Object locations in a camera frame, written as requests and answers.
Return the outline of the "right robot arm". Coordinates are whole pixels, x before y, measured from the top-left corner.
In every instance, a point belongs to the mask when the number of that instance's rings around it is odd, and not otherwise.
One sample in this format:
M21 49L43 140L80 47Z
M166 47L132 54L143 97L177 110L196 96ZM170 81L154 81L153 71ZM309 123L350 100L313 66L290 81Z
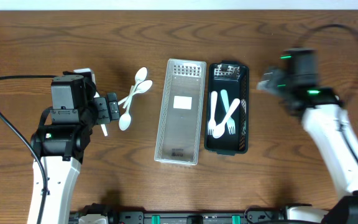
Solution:
M330 210L287 205L286 223L358 223L358 138L344 101L333 88L319 85L313 49L284 51L285 68L270 67L257 88L280 97L316 144L329 171L338 202Z

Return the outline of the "pale blue plastic fork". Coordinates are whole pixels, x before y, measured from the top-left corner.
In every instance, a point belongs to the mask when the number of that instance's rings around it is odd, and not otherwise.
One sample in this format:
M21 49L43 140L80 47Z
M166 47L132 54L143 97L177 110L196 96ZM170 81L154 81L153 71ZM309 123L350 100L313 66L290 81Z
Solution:
M228 98L228 94L227 91L225 89L220 91L221 94L221 99L223 102L223 106L225 109L225 112L228 112L229 110L229 98ZM235 125L235 121L230 117L226 123L227 129L229 134L235 134L236 133L236 125Z

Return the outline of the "white spoon cluster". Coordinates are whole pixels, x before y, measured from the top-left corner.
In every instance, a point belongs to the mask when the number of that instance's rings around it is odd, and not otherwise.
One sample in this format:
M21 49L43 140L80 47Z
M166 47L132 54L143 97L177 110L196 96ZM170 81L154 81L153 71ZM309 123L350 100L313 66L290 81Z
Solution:
M131 105L134 91L135 91L135 87L132 86L128 99L126 100L127 103L126 112L119 119L119 128L121 131L125 131L131 124L131 116L129 114L129 110L130 110L130 105Z
M133 88L131 88L128 97L132 96L132 94L135 92L135 89L137 88L137 86L146 79L147 73L148 73L148 71L147 71L146 67L142 67L141 69L138 70L138 72L135 75L135 85ZM128 102L129 102L129 98L124 103L123 108L126 108Z
M146 80L142 83L140 83L134 90L133 94L136 95L136 94L141 94L141 93L145 93L146 91L148 91L151 86L153 84L153 81L152 80ZM118 105L121 105L123 103L125 103L127 100L128 100L129 96L126 96L125 98L123 98L122 100L120 100L118 102Z

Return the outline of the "white fork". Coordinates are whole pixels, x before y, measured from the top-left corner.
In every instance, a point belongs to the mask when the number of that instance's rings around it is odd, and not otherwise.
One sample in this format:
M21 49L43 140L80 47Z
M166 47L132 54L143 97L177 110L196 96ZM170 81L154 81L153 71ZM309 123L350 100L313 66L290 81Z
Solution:
M215 121L215 111L216 111L216 103L217 103L218 93L217 91L212 91L210 94L210 118L208 121L208 135L213 135L214 129L216 127Z

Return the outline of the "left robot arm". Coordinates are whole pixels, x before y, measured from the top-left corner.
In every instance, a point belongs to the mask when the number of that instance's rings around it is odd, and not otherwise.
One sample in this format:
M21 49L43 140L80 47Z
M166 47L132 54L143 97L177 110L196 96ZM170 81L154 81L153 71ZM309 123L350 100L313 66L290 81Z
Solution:
M28 223L68 223L71 198L93 127L119 119L115 93L100 96L89 68L64 72L51 83L52 106L30 144L34 184Z

